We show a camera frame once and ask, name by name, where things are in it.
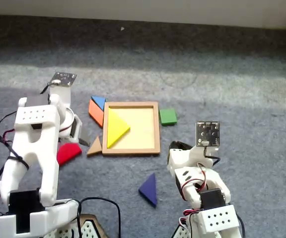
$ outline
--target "yellow triangle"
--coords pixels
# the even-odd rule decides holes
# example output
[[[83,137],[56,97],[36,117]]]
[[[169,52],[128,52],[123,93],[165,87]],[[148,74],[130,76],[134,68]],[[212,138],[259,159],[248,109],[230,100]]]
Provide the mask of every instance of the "yellow triangle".
[[[111,148],[111,146],[129,130],[129,125],[123,121],[112,109],[109,108],[107,147]]]

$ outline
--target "circuit board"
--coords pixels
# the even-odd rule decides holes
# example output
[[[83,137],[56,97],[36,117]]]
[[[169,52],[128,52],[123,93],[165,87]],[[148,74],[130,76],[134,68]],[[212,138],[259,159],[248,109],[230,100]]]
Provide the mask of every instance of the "circuit board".
[[[219,122],[198,121],[196,123],[197,146],[219,146]]]

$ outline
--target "red triangle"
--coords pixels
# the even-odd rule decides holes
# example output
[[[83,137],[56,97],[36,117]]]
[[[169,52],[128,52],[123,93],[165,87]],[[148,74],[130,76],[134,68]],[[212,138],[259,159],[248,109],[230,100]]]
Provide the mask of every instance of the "red triangle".
[[[57,161],[59,165],[63,165],[77,155],[80,155],[82,150],[76,143],[67,143],[62,145],[57,152]]]

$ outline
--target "blue triangle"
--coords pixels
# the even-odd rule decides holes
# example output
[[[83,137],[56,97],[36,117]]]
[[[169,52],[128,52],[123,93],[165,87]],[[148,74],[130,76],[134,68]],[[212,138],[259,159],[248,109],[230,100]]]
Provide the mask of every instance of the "blue triangle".
[[[98,105],[99,108],[104,111],[105,98],[97,96],[91,96],[91,98],[96,103],[96,105]]]
[[[156,179],[155,173],[151,174],[147,180],[139,188],[139,192],[152,203],[154,207],[157,205],[156,199]]]

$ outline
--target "brown triangle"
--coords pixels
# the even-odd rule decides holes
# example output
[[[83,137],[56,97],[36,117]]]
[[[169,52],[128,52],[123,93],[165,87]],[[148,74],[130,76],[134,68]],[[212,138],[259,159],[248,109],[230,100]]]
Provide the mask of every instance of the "brown triangle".
[[[96,154],[99,152],[102,152],[102,147],[101,147],[99,136],[97,136],[97,138],[94,140],[92,146],[88,150],[87,156],[93,155],[93,154]]]

